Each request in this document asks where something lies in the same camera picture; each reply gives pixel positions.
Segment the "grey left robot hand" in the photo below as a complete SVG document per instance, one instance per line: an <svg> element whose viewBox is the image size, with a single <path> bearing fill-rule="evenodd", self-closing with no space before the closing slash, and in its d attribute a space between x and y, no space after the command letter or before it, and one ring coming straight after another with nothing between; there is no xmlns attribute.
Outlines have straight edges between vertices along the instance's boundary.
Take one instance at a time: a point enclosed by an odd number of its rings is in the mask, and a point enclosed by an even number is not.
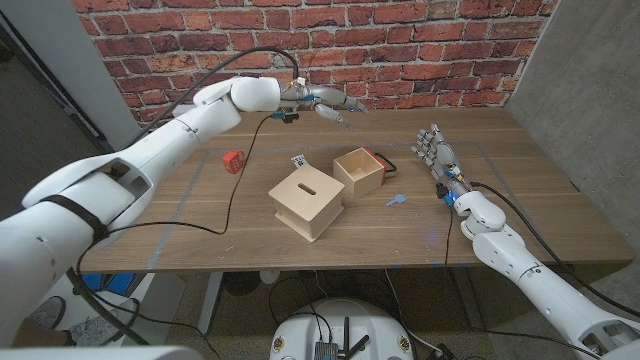
<svg viewBox="0 0 640 360"><path fill-rule="evenodd" d="M306 85L302 79L290 83L280 83L280 105L272 115L284 123L292 123L299 118L298 107L308 106L317 115L337 123L352 131L351 123L334 109L340 106L349 112L367 113L366 106L354 97L330 87Z"/></svg>

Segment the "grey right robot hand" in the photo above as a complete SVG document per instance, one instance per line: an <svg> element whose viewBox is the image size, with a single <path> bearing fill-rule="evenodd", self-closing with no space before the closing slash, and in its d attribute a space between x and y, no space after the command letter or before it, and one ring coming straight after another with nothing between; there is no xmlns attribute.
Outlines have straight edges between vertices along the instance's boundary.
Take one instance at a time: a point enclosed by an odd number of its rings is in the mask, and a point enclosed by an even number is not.
<svg viewBox="0 0 640 360"><path fill-rule="evenodd" d="M452 206L460 196L471 191L457 157L436 124L431 125L430 131L421 129L418 132L417 142L411 151L430 168L436 180L436 195L447 206Z"/></svg>

